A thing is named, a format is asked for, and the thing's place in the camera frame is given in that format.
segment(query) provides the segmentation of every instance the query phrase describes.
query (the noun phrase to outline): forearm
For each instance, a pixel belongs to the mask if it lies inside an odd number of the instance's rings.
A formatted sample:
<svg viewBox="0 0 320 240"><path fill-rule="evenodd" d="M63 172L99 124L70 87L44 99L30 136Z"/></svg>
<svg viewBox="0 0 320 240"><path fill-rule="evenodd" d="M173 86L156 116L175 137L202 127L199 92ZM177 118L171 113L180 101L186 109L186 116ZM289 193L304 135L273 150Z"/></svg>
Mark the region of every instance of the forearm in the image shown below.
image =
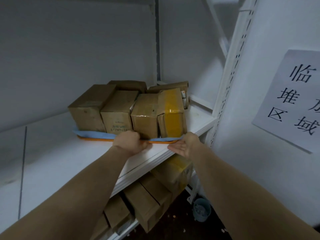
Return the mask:
<svg viewBox="0 0 320 240"><path fill-rule="evenodd" d="M190 158L206 196L234 240L319 238L268 191L205 145L194 145Z"/></svg>
<svg viewBox="0 0 320 240"><path fill-rule="evenodd" d="M0 239L89 239L128 157L111 147Z"/></svg>

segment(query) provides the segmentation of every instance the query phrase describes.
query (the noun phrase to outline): person's right arm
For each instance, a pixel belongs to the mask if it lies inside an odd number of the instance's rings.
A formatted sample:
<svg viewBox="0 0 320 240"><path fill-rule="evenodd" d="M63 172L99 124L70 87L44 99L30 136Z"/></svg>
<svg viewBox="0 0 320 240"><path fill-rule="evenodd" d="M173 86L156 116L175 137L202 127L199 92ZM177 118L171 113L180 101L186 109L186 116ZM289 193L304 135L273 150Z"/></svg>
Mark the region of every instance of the person's right arm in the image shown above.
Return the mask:
<svg viewBox="0 0 320 240"><path fill-rule="evenodd" d="M189 132L168 149L192 160L206 197L233 240L320 239L272 194L222 161Z"/></svg>

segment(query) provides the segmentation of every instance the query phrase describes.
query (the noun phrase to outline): shelving unit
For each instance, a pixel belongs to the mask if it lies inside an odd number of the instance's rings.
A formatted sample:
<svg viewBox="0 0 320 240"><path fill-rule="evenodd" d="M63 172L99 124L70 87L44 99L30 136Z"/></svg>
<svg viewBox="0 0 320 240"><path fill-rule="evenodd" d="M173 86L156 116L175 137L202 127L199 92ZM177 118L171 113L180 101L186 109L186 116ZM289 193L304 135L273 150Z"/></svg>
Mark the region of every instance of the shelving unit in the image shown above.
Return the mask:
<svg viewBox="0 0 320 240"><path fill-rule="evenodd" d="M154 18L152 37L152 81L163 84L160 77L160 50L158 0L77 0L129 3L134 5L148 5ZM240 10L231 43L228 43L220 25L215 9L210 2L212 18L218 26L219 43L226 58L223 76L219 86L216 103L210 102L190 94L192 105L186 110L188 131L198 136L206 134L205 143L211 146L219 120L223 112L229 89L232 85L233 74L239 61L240 52L245 42L244 34L248 32L253 15L252 10L256 0L246 0ZM14 163L10 165L9 176L5 166L0 164L0 232L9 227L19 218L50 197L73 176L87 165L102 156L112 145L111 142L84 141L72 133L74 121L69 113L63 113L44 119L27 126L0 133L0 159ZM167 145L154 144L152 149L130 158L124 166L112 192L112 196L149 172L155 166L173 155ZM192 203L200 186L190 191L188 201ZM124 238L139 223L137 220L126 231L118 236L113 234L109 240Z"/></svg>

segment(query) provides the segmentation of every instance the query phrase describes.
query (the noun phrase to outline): plastic bucket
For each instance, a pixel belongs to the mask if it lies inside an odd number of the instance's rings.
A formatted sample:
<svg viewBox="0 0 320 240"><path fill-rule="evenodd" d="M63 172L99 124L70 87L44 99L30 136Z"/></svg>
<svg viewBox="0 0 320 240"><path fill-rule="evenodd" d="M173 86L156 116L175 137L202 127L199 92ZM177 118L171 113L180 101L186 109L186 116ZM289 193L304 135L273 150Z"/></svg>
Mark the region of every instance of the plastic bucket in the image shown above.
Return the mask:
<svg viewBox="0 0 320 240"><path fill-rule="evenodd" d="M210 202L203 198L195 200L192 212L198 222L205 222L211 214Z"/></svg>

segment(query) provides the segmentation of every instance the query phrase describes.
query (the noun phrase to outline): person's left hand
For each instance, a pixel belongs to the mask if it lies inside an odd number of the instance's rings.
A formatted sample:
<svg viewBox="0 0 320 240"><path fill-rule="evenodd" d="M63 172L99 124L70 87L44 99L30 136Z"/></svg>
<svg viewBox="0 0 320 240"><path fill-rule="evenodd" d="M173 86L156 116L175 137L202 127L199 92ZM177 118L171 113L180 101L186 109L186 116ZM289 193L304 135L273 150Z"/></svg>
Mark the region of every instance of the person's left hand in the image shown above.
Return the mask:
<svg viewBox="0 0 320 240"><path fill-rule="evenodd" d="M129 157L132 157L147 147L151 147L152 144L148 143L147 141L141 142L138 132L128 130L117 135L112 146L124 149L126 152L128 152Z"/></svg>

